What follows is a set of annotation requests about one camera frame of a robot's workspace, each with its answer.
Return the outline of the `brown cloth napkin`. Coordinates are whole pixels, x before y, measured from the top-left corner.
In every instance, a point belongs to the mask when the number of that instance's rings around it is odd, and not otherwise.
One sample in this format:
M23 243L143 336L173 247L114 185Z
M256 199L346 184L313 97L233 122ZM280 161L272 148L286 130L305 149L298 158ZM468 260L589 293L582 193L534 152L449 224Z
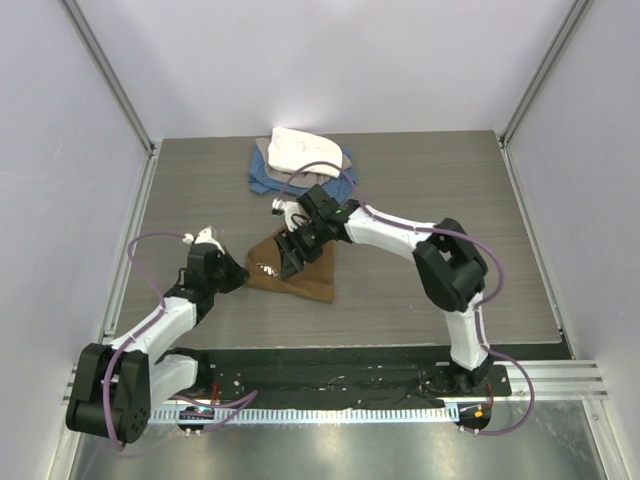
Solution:
M329 242L323 247L321 257L307 265L302 272L287 280L281 280L280 276L273 278L256 267L257 263L265 263L275 267L278 271L281 268L281 258L275 242L275 234L272 233L249 250L245 262L249 279L245 286L331 304L334 302L335 296L335 250L336 243Z

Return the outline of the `spoon with green handle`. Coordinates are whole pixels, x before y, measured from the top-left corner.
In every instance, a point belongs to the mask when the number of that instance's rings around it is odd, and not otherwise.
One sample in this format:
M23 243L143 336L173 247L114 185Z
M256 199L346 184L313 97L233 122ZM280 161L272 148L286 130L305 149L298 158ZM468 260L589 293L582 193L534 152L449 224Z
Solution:
M256 267L270 277L276 278L279 276L279 271L271 265L265 263L257 263Z

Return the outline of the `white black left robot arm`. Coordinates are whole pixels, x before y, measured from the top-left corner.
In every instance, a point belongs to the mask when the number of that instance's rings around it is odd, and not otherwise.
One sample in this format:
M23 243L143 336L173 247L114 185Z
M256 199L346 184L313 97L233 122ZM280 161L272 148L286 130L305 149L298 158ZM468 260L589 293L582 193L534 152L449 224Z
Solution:
M136 442L151 413L183 391L205 397L212 373L169 347L194 329L215 297L242 287L250 273L217 244L190 248L186 266L159 305L127 333L107 344L91 343L79 356L66 427L112 440L117 448Z

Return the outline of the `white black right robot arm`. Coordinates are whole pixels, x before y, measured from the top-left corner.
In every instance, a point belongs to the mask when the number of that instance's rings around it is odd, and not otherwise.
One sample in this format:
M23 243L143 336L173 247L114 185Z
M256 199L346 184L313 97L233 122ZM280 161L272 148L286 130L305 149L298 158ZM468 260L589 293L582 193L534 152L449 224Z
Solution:
M436 382L437 393L472 395L486 385L493 363L481 307L488 267L459 223L410 222L355 199L339 203L320 186L293 201L276 198L271 209L285 222L275 236L283 280L303 272L338 241L413 263L427 298L444 314L450 339L450 364Z

